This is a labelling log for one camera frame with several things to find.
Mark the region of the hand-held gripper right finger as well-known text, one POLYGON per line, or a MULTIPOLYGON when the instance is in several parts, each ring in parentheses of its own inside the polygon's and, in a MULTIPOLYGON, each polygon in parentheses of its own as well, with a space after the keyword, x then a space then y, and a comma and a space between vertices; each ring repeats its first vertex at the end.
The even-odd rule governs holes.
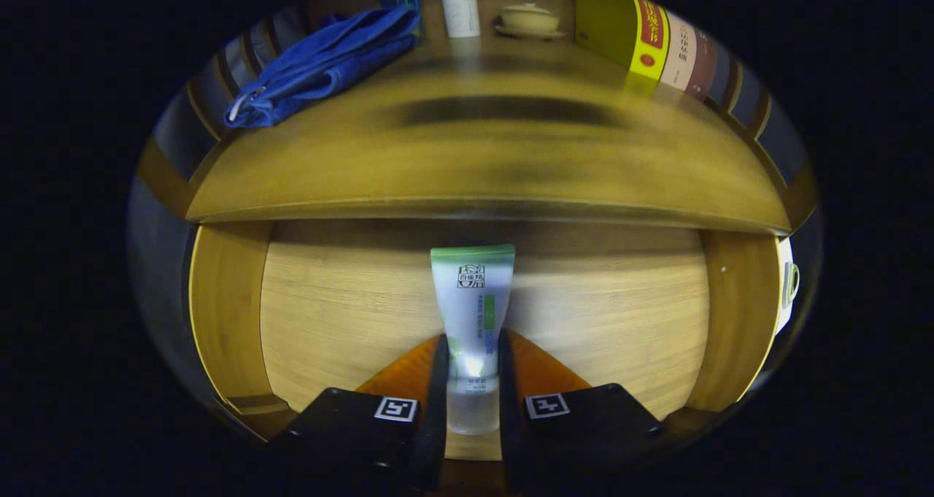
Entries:
POLYGON ((499 340, 500 437, 511 494, 612 494, 665 451, 665 427, 620 384, 591 386, 531 340, 499 340))

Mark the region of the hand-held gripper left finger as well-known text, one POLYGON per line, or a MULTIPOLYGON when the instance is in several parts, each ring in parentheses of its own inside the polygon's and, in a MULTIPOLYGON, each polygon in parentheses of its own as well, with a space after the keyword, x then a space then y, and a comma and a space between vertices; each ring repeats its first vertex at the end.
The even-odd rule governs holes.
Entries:
POLYGON ((423 494, 446 457, 448 344, 437 335, 359 388, 324 388, 271 451, 295 494, 423 494))

